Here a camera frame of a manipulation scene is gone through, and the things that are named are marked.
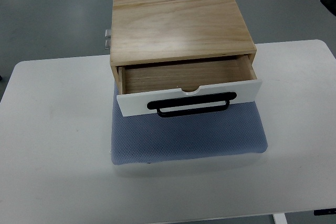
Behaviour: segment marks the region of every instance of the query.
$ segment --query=plywood panel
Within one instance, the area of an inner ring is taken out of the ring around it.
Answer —
[[[235,0],[114,0],[111,65],[254,54]]]

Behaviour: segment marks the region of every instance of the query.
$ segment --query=blue cushion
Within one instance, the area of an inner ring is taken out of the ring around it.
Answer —
[[[161,118],[123,117],[114,90],[112,162],[154,163],[243,153],[262,153],[267,141],[255,102],[226,111]]]

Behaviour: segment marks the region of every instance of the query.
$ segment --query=metal handle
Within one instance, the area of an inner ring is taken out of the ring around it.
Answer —
[[[235,92],[226,92],[226,93],[217,93],[217,94],[205,94],[198,95],[196,97],[182,97],[182,98],[172,98],[167,100],[152,101],[147,104],[147,108],[150,110],[156,110],[158,115],[162,118],[170,118],[173,116],[181,115],[193,115],[201,114],[207,112],[216,112],[226,110],[230,105],[230,100],[233,100],[237,97]],[[176,110],[176,111],[167,111],[163,112],[161,109],[164,108],[173,108],[186,105],[195,105],[211,102],[221,102],[225,101],[224,105],[219,106],[210,106],[203,108],[187,109],[187,110]]]

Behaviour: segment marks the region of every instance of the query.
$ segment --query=wooden box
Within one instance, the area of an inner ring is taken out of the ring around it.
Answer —
[[[232,91],[253,101],[256,47],[235,0],[113,0],[111,68],[124,116],[148,103]]]

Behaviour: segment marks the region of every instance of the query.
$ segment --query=gray floor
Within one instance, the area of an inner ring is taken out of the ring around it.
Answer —
[[[321,39],[336,55],[336,17],[319,0],[236,0],[255,43]],[[112,0],[0,0],[0,98],[17,63],[103,55]],[[289,224],[336,223],[312,211],[287,214]],[[271,216],[193,222],[273,223]]]

